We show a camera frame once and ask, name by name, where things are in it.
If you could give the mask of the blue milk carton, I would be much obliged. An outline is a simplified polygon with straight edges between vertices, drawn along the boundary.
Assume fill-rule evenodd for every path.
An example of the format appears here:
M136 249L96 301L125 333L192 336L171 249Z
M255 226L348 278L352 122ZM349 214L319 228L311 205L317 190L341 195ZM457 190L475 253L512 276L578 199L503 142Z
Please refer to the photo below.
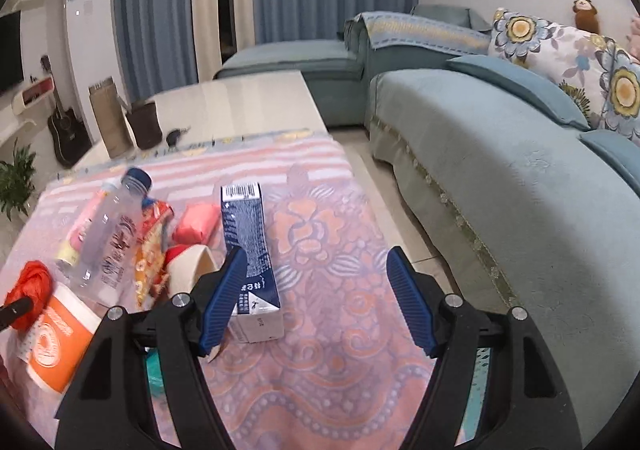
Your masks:
M240 343L256 344L284 336L276 277L268 251L262 188L257 182L220 189L226 248L240 247L247 257L246 276L234 307L230 329Z

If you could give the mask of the orange white paper cup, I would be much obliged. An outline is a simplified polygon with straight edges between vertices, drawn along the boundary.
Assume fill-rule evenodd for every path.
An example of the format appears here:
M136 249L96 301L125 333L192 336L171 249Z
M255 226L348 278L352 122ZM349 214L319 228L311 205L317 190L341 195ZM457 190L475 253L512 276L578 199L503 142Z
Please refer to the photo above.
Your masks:
M56 283L35 329L27 374L43 390L63 395L100 324L66 285Z

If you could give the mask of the red white paper cup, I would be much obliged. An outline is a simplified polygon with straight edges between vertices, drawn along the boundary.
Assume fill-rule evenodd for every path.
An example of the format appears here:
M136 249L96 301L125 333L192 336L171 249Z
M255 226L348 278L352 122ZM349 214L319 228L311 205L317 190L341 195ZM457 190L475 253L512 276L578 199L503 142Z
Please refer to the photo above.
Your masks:
M206 245L179 244L168 248L164 270L167 274L167 296L190 293L200 277L218 270L213 254Z

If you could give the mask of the clear plastic water bottle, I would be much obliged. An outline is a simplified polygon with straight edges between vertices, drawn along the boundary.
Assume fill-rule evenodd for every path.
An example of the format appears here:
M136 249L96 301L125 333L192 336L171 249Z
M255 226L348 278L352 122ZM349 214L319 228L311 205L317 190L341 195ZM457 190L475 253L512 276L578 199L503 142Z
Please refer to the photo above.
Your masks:
M100 202L70 274L70 286L81 297L105 307L119 302L138 243L142 202L151 187L151 177L131 167Z

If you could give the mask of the pink small bottle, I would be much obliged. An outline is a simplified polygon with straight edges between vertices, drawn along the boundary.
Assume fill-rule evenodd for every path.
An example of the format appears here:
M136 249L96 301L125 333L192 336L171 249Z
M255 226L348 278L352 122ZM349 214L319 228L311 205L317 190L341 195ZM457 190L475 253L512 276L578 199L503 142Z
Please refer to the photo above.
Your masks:
M78 257L84 243L88 228L96 217L96 211L103 200L115 191L117 185L112 181L104 182L89 202L81 208L80 214L70 227L63 242L55 255L55 263L62 271L67 271L78 262Z

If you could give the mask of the pink snack packet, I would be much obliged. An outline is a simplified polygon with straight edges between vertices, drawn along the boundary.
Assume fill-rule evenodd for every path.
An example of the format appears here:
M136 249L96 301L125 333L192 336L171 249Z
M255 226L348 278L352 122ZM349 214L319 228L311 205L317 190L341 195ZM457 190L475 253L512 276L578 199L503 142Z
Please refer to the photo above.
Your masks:
M215 202L189 204L172 233L172 239L177 244L206 245L217 228L219 219L219 204Z

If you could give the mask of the teal sofa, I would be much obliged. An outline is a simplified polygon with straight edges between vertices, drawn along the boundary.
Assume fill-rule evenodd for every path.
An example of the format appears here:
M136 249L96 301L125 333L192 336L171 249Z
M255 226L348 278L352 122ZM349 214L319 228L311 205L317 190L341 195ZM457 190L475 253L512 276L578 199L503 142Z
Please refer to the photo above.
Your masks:
M639 444L639 195L579 140L450 58L488 55L492 22L364 12L335 39L258 44L219 78L300 72L329 126L371 152L458 284L520 306L560 368L587 449Z

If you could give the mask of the dark brown cup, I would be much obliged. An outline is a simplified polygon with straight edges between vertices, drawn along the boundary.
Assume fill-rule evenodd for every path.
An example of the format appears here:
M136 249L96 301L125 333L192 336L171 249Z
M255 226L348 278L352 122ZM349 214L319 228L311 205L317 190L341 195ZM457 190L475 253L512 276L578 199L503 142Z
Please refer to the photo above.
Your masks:
M140 150L152 149L163 141L163 131L160 129L154 101L134 103L130 110L127 110L126 118Z

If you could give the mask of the gold thermos flask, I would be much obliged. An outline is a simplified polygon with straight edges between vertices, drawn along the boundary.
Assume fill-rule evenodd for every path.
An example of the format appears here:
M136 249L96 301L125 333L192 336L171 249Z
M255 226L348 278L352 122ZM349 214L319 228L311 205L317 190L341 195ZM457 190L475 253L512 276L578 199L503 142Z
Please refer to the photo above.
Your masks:
M89 87L89 98L99 132L111 158L125 155L131 150L132 141L122 113L113 78L108 77Z

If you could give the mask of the black television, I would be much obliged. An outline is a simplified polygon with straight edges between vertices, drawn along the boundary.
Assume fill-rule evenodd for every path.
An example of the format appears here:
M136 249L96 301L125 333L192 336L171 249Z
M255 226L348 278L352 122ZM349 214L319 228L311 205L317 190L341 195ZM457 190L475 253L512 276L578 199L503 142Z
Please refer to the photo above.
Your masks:
M0 17L0 91L7 92L24 79L21 48L21 12Z

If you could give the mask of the teal pillow left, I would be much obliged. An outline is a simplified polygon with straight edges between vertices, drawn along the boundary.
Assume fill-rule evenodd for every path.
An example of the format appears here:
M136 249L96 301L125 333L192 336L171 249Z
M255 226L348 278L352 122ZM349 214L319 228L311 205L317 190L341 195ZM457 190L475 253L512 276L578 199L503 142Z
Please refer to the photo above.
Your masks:
M587 118L572 98L553 82L526 68L493 56L465 55L450 58L446 69L486 81L521 98L555 124L580 131L590 129Z

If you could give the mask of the floral cushion left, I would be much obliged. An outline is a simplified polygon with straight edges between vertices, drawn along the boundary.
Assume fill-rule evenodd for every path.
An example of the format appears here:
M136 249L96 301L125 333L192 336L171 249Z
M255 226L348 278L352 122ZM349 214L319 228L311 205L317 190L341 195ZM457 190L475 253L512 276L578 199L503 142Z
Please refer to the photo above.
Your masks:
M599 126L608 97L615 42L541 17L498 9L488 54L522 66L561 88Z

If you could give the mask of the floral cushion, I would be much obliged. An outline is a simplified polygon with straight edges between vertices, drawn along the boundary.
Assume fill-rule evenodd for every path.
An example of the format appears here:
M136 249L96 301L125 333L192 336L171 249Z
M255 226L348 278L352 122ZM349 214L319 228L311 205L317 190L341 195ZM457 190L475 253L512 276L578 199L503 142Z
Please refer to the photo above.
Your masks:
M608 97L615 42L541 17L498 9L488 54L522 66L561 88L599 126Z
M640 67L639 61L612 39L605 40L604 72L600 78L604 103L597 129L618 133L639 144Z

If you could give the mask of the floral cushion right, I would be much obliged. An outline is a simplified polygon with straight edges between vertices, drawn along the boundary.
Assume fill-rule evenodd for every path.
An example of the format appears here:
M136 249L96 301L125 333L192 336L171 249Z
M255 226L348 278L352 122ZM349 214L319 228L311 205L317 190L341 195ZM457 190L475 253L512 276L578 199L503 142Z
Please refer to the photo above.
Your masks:
M604 72L600 78L604 103L597 129L618 133L639 144L640 67L639 61L612 39L605 40Z

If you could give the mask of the brown monkey plush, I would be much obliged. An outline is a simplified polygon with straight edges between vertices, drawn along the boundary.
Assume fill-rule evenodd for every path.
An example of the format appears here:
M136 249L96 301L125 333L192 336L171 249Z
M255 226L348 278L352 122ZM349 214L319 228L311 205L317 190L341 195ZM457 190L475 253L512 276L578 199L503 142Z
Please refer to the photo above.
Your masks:
M575 0L573 4L575 27L584 32L599 34L600 24L597 18L598 10L591 0Z

